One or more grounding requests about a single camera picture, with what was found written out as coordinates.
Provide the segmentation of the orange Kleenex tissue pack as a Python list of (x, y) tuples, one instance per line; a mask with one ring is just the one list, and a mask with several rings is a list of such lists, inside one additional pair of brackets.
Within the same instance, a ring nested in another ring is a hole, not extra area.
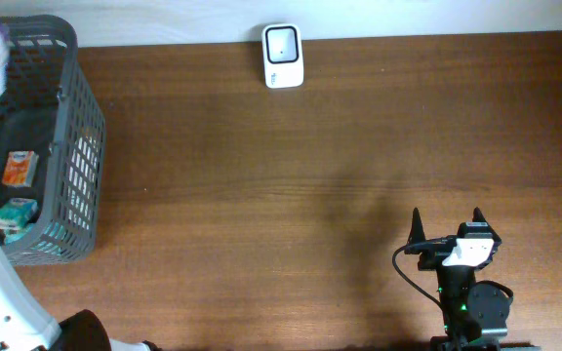
[(2, 175), (2, 183), (9, 187), (32, 185), (39, 155), (34, 151), (10, 151)]

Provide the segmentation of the teal wet wipes packet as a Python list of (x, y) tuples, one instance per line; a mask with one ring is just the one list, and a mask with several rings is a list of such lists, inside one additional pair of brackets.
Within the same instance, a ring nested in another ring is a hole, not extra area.
[(4, 229), (4, 244), (10, 245), (19, 239), (23, 238), (26, 234), (28, 234), (31, 229), (33, 228), (33, 223), (28, 223), (26, 226), (20, 229)]

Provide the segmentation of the teal Kleenex tissue pack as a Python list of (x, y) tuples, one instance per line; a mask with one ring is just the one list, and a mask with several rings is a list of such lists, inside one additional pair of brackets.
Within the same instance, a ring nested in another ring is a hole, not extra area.
[(38, 211), (33, 199), (12, 198), (0, 208), (0, 230), (23, 229)]

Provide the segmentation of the grey plastic mesh basket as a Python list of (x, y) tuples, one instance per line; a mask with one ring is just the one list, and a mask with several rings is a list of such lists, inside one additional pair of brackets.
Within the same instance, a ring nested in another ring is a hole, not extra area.
[[(38, 202), (31, 231), (2, 251), (20, 266), (83, 259), (97, 237), (106, 129), (75, 30), (51, 15), (1, 21), (11, 57), (0, 97), (0, 208), (12, 198)], [(2, 183), (10, 151), (39, 155), (30, 187)]]

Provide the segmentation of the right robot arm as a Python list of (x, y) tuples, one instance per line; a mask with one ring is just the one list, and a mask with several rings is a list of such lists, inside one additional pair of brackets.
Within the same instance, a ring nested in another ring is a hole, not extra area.
[[(431, 350), (536, 350), (530, 343), (504, 343), (507, 318), (514, 300), (511, 288), (495, 281), (476, 279), (502, 244), (502, 238), (476, 208), (472, 220), (459, 225), (454, 235), (428, 239), (421, 215), (413, 210), (407, 243), (392, 255), (392, 265), (410, 286), (437, 305), (445, 334), (429, 341)], [(416, 255), (420, 271), (433, 271), (437, 296), (433, 296), (402, 272), (399, 254)]]

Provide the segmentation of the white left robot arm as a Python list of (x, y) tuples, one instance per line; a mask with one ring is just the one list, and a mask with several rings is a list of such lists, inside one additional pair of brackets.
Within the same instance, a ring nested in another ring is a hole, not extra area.
[(0, 350), (151, 351), (152, 342), (115, 340), (99, 318), (82, 310), (58, 322), (28, 291), (0, 248)]

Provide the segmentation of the white barcode scanner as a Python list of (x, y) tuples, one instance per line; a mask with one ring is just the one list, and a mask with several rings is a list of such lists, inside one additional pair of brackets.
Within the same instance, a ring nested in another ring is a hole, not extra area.
[(269, 89), (302, 85), (304, 62), (301, 31), (291, 23), (267, 25), (261, 31), (264, 81)]

